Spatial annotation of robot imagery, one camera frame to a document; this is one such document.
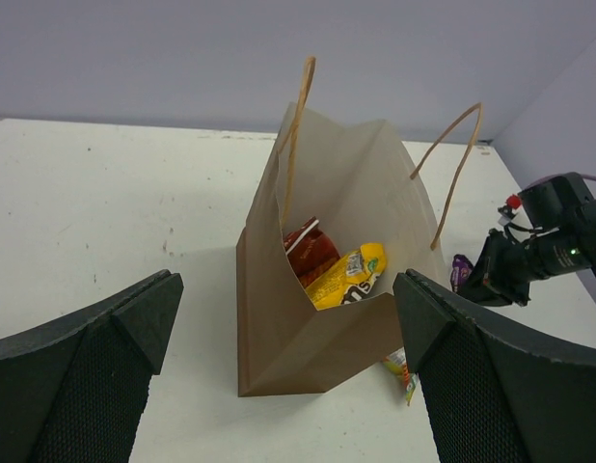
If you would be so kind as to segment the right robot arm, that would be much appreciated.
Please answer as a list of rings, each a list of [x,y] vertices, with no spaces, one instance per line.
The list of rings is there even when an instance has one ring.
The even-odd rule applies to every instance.
[[[453,259],[452,289],[479,305],[528,304],[530,284],[589,269],[596,279],[596,198],[579,173],[540,179],[509,197],[480,256]]]

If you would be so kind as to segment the yellow M&M's packet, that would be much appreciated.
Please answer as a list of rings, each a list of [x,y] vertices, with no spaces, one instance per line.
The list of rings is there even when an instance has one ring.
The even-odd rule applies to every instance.
[[[318,311],[360,302],[368,297],[387,268],[381,243],[366,243],[340,258],[306,288]]]

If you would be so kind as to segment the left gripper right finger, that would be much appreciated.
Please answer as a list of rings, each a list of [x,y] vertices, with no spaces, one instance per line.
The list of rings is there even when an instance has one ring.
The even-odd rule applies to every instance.
[[[442,462],[596,462],[596,349],[494,313],[419,272],[393,295]]]

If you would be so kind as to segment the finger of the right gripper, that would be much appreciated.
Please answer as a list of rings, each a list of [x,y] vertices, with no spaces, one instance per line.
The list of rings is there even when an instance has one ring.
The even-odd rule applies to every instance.
[[[504,276],[503,265],[503,252],[510,247],[504,235],[488,235],[474,269],[457,293],[482,306],[511,305],[511,285]]]

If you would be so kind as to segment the brown paper bag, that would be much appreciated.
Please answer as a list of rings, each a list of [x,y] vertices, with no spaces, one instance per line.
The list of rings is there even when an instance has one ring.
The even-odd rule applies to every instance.
[[[236,246],[241,396],[321,394],[403,344],[393,281],[447,279],[436,211],[397,130],[307,106],[303,68]]]

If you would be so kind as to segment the orange Reese's packet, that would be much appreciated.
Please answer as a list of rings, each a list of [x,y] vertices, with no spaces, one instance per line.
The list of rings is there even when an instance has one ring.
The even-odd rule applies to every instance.
[[[399,380],[405,402],[410,405],[418,384],[418,376],[409,370],[405,348],[401,347],[386,356],[382,364]]]

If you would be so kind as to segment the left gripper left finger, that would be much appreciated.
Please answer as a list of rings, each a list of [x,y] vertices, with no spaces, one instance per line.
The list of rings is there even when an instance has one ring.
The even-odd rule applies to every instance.
[[[0,340],[0,462],[126,462],[183,292],[159,271]]]

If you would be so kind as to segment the red Doritos chip bag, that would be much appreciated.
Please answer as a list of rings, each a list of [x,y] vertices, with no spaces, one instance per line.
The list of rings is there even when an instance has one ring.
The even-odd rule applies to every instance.
[[[299,230],[284,238],[287,260],[303,288],[328,271],[340,254],[330,237],[319,228],[320,221],[310,218]]]

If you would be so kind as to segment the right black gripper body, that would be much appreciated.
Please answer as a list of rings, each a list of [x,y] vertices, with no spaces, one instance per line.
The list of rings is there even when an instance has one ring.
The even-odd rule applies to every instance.
[[[480,304],[487,307],[524,307],[530,301],[530,284],[555,275],[538,256],[532,240],[514,243],[502,231],[489,230],[480,259]]]

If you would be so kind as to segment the brown M&M's packet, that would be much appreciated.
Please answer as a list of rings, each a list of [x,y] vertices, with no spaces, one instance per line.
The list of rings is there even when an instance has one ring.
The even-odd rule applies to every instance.
[[[474,265],[466,256],[456,254],[453,257],[449,278],[453,292],[457,292],[459,288],[468,281],[473,270]]]

